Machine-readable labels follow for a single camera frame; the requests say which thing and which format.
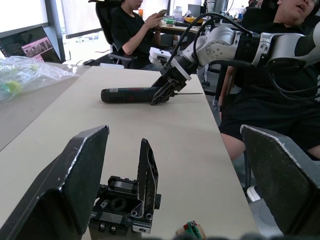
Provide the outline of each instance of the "leg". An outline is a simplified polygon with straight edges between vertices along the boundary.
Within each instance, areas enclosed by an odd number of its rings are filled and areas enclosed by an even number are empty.
[[[224,133],[221,133],[221,137],[231,161],[237,159],[246,150],[245,144],[239,139]]]
[[[309,149],[308,152],[320,160],[320,145]]]
[[[219,127],[223,142],[231,160],[235,160],[245,151],[245,144],[240,133],[241,125],[269,129],[288,135],[292,114],[283,116],[282,106],[258,100],[257,98],[235,99],[231,105],[222,109],[222,121]]]
[[[320,160],[320,104],[310,103],[301,111],[289,137],[305,152]]]

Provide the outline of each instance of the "knee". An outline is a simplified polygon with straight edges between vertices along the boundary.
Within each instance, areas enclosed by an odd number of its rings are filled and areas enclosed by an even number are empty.
[[[320,160],[320,145],[308,150],[308,152]]]
[[[221,137],[231,161],[237,159],[246,150],[245,144],[239,139],[224,133],[221,133]]]

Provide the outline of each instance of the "white table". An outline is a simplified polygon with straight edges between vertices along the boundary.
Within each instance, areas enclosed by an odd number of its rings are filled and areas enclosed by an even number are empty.
[[[69,88],[80,75],[90,69],[89,66],[49,64],[77,75],[49,87],[22,94],[10,101],[0,102],[0,151]]]
[[[246,198],[204,95],[180,95],[157,106],[105,104],[105,88],[149,87],[159,72],[92,67],[0,152],[0,226],[38,173],[79,132],[109,125],[101,183],[137,177],[140,143],[150,142],[161,206],[151,235],[171,239],[188,221],[207,236],[257,232]],[[196,75],[182,93],[203,93]],[[89,231],[82,239],[90,239]]]

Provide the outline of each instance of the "clear plastic bag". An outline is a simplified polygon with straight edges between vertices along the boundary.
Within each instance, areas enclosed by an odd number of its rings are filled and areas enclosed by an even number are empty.
[[[0,58],[0,101],[74,76],[76,75],[72,72],[24,56]]]

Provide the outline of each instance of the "black shorts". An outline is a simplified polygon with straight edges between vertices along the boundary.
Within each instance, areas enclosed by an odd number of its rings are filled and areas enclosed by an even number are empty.
[[[223,109],[219,129],[222,134],[243,141],[243,124],[288,136],[304,151],[320,145],[320,103],[315,101],[279,102],[239,94]]]

